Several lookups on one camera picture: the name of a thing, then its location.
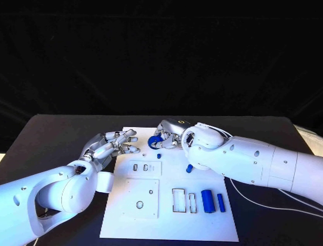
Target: blue object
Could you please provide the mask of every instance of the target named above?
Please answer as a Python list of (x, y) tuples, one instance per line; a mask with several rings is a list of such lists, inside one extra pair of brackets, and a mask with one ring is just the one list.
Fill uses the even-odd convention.
[(218, 201), (219, 201), (219, 207), (221, 207), (221, 212), (225, 212), (225, 205), (224, 205), (224, 199), (222, 199), (222, 194), (218, 194)]
[(192, 172), (192, 169), (193, 169), (193, 165), (189, 164), (187, 169), (186, 169), (186, 172), (190, 173)]
[(202, 199), (203, 199), (203, 212), (211, 214), (215, 212), (215, 201), (213, 201), (213, 194), (211, 190), (202, 191)]
[(153, 149), (153, 150), (157, 150), (159, 148), (154, 148), (151, 146), (153, 143), (156, 142), (162, 142), (163, 141), (163, 138), (162, 138), (162, 133), (157, 135), (157, 136), (151, 136), (150, 139), (149, 139), (149, 147)]

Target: white board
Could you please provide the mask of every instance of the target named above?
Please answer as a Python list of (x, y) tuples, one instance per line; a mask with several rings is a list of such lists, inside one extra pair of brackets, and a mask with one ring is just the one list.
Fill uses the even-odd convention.
[[(231, 212), (231, 205), (224, 182), (224, 176), (212, 170), (202, 171), (193, 168), (186, 172), (187, 159), (180, 149), (153, 150), (147, 140), (156, 128), (124, 127), (124, 131), (137, 131), (138, 142), (134, 142), (141, 152), (121, 155), (115, 162), (115, 179), (108, 196), (102, 229), (102, 238), (169, 239), (238, 242), (238, 233)], [(131, 161), (160, 161), (162, 176), (131, 176)], [(127, 179), (159, 180), (159, 216), (157, 218), (134, 218), (123, 214), (125, 197), (128, 200)], [(186, 213), (173, 212), (172, 189), (185, 189)], [(216, 212), (203, 212), (202, 190), (212, 190)], [(189, 194), (196, 197), (196, 213), (190, 213)], [(221, 213), (216, 194), (222, 193), (226, 212)]]

